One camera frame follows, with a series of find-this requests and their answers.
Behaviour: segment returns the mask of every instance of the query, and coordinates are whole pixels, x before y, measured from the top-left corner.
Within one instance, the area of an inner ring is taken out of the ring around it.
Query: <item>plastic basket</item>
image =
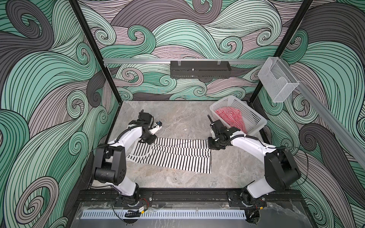
[[[290,81],[284,73],[288,69],[290,66],[285,61],[278,57],[269,57],[258,73],[258,78],[274,103],[284,102],[299,85],[297,79]]]
[[[239,100],[237,97],[230,95],[220,99],[209,107],[209,109],[212,111],[212,119],[214,121],[221,120],[222,123],[228,128],[231,126],[229,126],[227,122],[219,117],[217,113],[215,113],[216,110],[223,107],[236,108],[242,112],[242,119],[245,123],[248,135],[253,135],[257,133],[267,123],[267,120],[263,116],[258,114],[255,110],[250,108],[247,104]]]

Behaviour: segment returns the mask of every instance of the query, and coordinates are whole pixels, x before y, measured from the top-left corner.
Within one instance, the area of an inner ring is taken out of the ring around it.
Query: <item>marble floor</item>
[[[162,138],[208,139],[214,101],[125,101],[120,109],[110,139],[125,130],[128,123],[144,112],[162,122],[156,135]],[[203,174],[179,169],[137,164],[127,161],[127,176],[143,188],[242,188],[264,175],[264,165],[244,150],[228,146],[212,150],[212,173]],[[94,181],[93,186],[102,183]]]

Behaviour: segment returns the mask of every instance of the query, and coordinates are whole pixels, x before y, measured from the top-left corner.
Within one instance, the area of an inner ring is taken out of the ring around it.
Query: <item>metal rail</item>
[[[170,64],[171,61],[228,61],[230,64],[263,65],[266,59],[160,59],[160,58],[105,58],[104,64]]]

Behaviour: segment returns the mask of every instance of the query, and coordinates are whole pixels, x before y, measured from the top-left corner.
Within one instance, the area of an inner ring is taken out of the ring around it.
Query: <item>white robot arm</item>
[[[126,176],[126,151],[139,138],[151,145],[157,138],[155,133],[162,128],[160,121],[151,124],[153,116],[149,113],[139,113],[138,120],[129,123],[128,128],[123,131],[115,140],[108,144],[100,144],[96,149],[92,175],[106,185],[112,186],[123,196],[139,197],[138,184],[132,182]],[[113,161],[106,159],[113,156]]]
[[[213,137],[208,138],[212,150],[237,146],[258,158],[265,166],[265,176],[250,183],[243,190],[243,202],[253,204],[257,198],[273,191],[288,188],[301,177],[301,172],[290,152],[285,147],[262,143],[258,138],[246,135],[235,127],[227,129],[220,120],[211,121]]]

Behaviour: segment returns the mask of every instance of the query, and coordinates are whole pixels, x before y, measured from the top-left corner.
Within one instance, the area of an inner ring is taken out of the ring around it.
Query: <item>wall mural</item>
[[[312,7],[283,58],[365,147],[364,10],[365,1]],[[294,189],[318,227],[363,228],[365,171],[303,95],[295,90],[284,103],[272,103],[263,89],[254,106],[268,119],[264,129],[273,145],[299,147],[292,152],[303,175],[294,185],[308,179]]]
[[[301,0],[79,0],[105,58],[273,56]],[[331,2],[316,0],[314,5]],[[123,100],[248,99],[261,66],[233,65],[229,79],[171,79],[163,64],[110,64]]]
[[[118,103],[68,0],[0,1],[1,227],[64,227]]]

